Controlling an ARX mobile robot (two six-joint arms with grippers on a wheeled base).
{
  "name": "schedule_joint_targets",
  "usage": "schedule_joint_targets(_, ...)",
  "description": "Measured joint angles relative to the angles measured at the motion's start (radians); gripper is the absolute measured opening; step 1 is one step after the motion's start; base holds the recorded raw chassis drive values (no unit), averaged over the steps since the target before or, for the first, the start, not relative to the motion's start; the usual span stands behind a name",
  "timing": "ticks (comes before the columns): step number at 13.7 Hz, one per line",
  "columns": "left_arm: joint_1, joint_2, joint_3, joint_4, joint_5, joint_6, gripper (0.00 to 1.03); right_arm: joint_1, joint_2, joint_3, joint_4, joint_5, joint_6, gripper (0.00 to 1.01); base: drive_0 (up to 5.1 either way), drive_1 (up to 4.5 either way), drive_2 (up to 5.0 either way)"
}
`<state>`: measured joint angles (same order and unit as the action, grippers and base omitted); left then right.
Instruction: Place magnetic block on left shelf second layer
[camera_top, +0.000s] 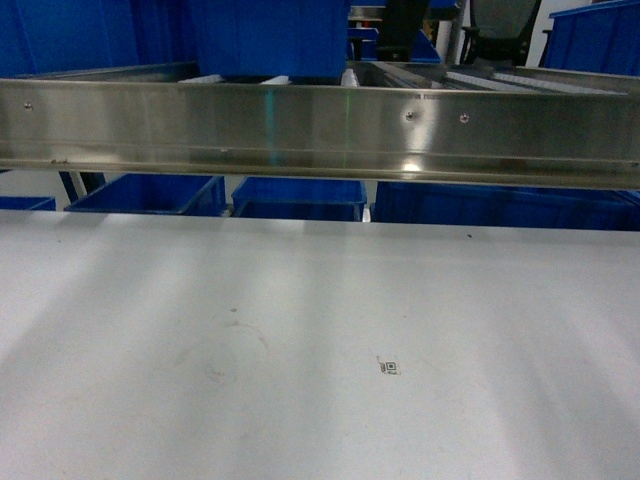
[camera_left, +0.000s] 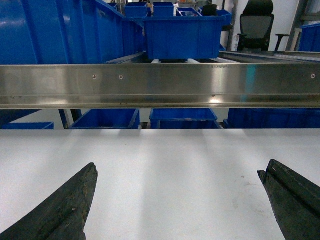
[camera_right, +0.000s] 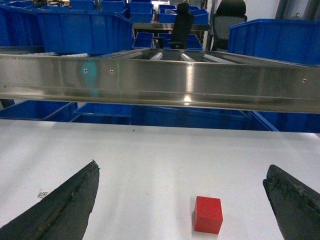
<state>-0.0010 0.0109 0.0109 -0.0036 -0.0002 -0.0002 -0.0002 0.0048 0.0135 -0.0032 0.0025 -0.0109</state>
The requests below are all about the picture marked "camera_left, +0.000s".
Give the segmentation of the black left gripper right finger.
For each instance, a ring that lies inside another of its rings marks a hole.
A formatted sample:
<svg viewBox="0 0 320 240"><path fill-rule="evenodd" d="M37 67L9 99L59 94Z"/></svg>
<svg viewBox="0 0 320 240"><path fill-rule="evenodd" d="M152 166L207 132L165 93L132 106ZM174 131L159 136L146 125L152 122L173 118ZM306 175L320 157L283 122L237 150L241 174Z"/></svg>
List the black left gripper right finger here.
<svg viewBox="0 0 320 240"><path fill-rule="evenodd" d="M257 174L284 238L318 240L320 187L275 159Z"/></svg>

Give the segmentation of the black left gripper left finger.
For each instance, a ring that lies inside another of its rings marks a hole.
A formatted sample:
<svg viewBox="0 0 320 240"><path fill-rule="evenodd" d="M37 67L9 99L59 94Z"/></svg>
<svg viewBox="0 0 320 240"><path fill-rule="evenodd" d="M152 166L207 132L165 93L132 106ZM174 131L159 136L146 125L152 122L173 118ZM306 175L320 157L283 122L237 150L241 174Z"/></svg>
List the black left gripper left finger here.
<svg viewBox="0 0 320 240"><path fill-rule="evenodd" d="M0 234L2 240L85 240L98 171L89 163L34 210Z"/></svg>

